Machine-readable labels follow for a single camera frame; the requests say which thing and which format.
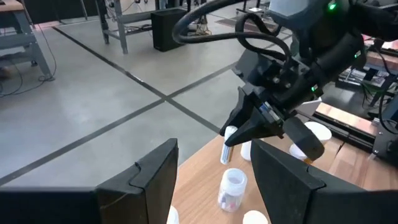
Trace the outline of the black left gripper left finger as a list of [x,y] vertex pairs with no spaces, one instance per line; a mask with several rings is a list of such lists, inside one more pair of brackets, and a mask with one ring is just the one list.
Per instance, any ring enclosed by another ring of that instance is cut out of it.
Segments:
[[96,187],[0,187],[0,224],[166,224],[177,169],[170,138]]

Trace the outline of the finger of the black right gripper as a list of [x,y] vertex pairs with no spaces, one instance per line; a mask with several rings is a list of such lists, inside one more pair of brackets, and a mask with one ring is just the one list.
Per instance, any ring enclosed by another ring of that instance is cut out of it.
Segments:
[[283,138],[284,131],[277,123],[269,123],[260,115],[252,115],[250,118],[235,117],[229,118],[223,125],[223,136],[226,136],[226,128],[234,126],[235,131],[226,141],[227,146],[235,146],[253,139],[278,136]]
[[241,130],[241,135],[257,136],[259,130],[254,124],[250,124],[252,112],[259,105],[259,98],[251,87],[238,87],[238,101],[230,112],[228,119],[219,131],[221,136],[227,126],[235,126]]

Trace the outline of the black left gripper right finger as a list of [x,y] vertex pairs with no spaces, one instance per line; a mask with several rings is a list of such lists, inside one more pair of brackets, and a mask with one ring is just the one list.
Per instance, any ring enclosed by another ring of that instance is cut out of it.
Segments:
[[398,190],[362,189],[258,139],[251,162],[272,224],[398,224]]

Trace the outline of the amber pill bottle white cap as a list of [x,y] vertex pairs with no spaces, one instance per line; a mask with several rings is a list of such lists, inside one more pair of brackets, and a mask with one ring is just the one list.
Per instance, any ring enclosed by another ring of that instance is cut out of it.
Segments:
[[292,144],[289,148],[289,154],[293,157],[295,157],[296,159],[299,159],[303,162],[305,162],[306,164],[312,164],[313,161],[311,159],[309,159],[302,151],[301,149],[295,145]]

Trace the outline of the clear bottle pink pills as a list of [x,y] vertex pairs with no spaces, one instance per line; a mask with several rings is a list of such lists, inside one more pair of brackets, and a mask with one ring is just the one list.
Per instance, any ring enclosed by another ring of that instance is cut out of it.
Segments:
[[237,168],[227,169],[220,182],[218,205],[226,212],[235,212],[243,200],[248,178]]

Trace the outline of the wide amber bottle white cap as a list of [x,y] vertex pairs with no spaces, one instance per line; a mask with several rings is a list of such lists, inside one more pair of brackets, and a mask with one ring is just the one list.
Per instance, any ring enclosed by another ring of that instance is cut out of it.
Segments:
[[314,135],[316,135],[322,144],[325,144],[332,138],[331,131],[323,124],[314,121],[307,121],[305,125]]

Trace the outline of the wooden shelf black metal legs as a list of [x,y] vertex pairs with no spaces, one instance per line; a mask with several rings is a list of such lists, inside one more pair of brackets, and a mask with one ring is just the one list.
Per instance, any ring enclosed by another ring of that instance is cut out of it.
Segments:
[[[227,165],[220,163],[222,146],[223,138],[217,136],[178,168],[172,205],[178,211],[180,224],[242,224],[245,213],[251,210],[269,218],[251,163],[240,155],[241,146],[234,148]],[[218,205],[220,182],[230,168],[242,170],[248,178],[243,201],[235,212],[226,212]]]

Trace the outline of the small orange bottle white cap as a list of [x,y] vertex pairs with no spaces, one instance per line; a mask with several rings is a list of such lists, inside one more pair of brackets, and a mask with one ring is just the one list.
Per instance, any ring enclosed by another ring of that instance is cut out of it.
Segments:
[[250,210],[244,214],[242,224],[269,224],[269,222],[260,211]]

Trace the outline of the black box speaker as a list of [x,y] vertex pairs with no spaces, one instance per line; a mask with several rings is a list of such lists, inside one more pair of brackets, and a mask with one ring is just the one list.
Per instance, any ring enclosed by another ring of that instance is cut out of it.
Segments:
[[174,41],[172,29],[185,14],[186,10],[181,8],[170,8],[164,11],[155,11],[151,14],[152,40],[153,47],[156,50],[166,52],[182,46]]

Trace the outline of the grey metal workbench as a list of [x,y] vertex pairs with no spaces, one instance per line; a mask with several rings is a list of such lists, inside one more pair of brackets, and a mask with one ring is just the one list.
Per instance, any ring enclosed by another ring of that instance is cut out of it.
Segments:
[[0,0],[0,15],[12,14],[16,22],[10,24],[0,19],[0,28],[17,28],[15,34],[0,36],[0,50],[23,47],[23,51],[13,54],[0,55],[0,67],[12,64],[33,62],[36,63],[44,74],[43,81],[54,80],[47,61],[40,49],[37,39],[31,29],[25,6],[18,0]]
[[131,0],[130,5],[125,9],[122,8],[121,0],[94,1],[105,44],[109,44],[110,37],[118,40],[123,54],[128,54],[127,36],[148,32],[153,28],[151,23],[132,26],[133,23],[150,21],[154,14],[169,14],[174,10],[180,9],[189,11],[193,2],[193,0],[154,0],[155,9],[152,11],[125,14],[131,6],[136,5],[140,9],[140,3],[143,1],[147,4],[149,0]]

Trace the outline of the black aluminium table frame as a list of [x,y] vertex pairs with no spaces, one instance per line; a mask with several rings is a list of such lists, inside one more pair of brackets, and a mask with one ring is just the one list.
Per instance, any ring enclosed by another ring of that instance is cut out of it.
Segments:
[[324,103],[307,118],[330,128],[338,139],[398,168],[398,123],[395,121],[374,124]]

